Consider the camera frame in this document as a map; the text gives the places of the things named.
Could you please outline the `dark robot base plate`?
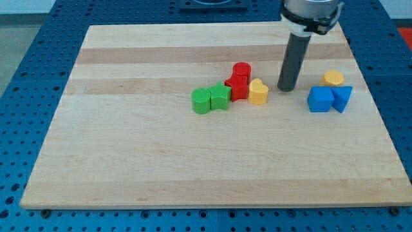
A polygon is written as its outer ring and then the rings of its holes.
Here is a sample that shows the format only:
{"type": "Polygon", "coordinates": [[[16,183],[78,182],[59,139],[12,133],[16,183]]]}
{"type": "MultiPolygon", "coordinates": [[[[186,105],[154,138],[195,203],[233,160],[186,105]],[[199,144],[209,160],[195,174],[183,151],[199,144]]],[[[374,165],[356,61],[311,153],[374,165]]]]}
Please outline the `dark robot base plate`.
{"type": "Polygon", "coordinates": [[[249,0],[179,0],[180,11],[245,10],[249,0]]]}

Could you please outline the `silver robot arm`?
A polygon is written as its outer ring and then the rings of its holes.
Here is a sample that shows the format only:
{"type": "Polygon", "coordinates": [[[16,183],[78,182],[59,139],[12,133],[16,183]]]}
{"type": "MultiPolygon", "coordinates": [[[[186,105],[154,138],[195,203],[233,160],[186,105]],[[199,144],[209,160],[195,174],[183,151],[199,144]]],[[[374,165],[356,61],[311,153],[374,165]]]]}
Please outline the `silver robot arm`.
{"type": "Polygon", "coordinates": [[[341,16],[340,0],[283,0],[281,21],[290,31],[277,87],[282,92],[294,90],[305,53],[313,34],[326,35],[341,16]]]}

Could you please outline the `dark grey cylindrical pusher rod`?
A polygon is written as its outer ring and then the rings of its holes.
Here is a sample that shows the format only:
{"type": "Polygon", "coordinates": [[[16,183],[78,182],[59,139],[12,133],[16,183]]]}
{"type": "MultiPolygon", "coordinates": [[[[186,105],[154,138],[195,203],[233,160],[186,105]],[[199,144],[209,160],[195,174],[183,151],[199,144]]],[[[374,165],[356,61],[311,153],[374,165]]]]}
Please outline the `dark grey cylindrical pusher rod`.
{"type": "Polygon", "coordinates": [[[290,34],[277,82],[277,87],[282,92],[294,90],[303,60],[310,42],[309,37],[299,37],[290,34]]]}

